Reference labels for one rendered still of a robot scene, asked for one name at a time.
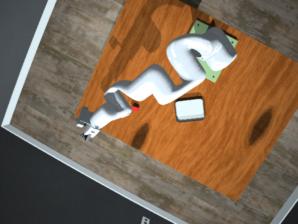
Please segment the dark red block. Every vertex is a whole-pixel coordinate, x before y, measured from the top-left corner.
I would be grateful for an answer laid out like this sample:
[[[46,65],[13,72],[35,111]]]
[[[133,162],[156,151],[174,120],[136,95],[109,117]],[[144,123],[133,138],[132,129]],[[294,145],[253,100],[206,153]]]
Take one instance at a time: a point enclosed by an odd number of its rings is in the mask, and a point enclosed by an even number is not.
[[[134,105],[132,106],[132,110],[133,110],[133,111],[138,111],[138,109],[139,109],[139,107],[134,106]]]

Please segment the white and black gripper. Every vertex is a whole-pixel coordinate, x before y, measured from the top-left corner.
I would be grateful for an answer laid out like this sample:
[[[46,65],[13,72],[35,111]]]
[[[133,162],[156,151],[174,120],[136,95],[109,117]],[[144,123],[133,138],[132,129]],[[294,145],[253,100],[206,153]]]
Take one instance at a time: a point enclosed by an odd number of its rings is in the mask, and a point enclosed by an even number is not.
[[[84,126],[86,126],[84,133],[81,135],[82,138],[85,139],[85,141],[88,142],[90,137],[94,137],[101,128],[98,129],[98,131],[95,130],[95,127],[93,125],[85,123]]]

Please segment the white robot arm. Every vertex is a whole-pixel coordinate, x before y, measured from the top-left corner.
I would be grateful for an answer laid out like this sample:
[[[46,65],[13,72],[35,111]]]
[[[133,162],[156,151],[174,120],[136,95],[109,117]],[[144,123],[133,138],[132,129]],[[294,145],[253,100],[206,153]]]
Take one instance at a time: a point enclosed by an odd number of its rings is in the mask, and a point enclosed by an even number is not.
[[[168,44],[166,53],[183,81],[180,85],[174,84],[163,67],[153,64],[133,81],[121,80],[114,83],[104,93],[107,103],[94,113],[83,106],[77,126],[83,127],[87,123],[93,125],[97,131],[112,120],[128,116],[132,109],[120,90],[136,101],[142,101],[153,94],[159,104],[170,103],[206,78],[206,72],[196,57],[206,61],[212,70],[219,71],[237,56],[236,50],[219,27],[212,27],[203,35],[181,35]]]

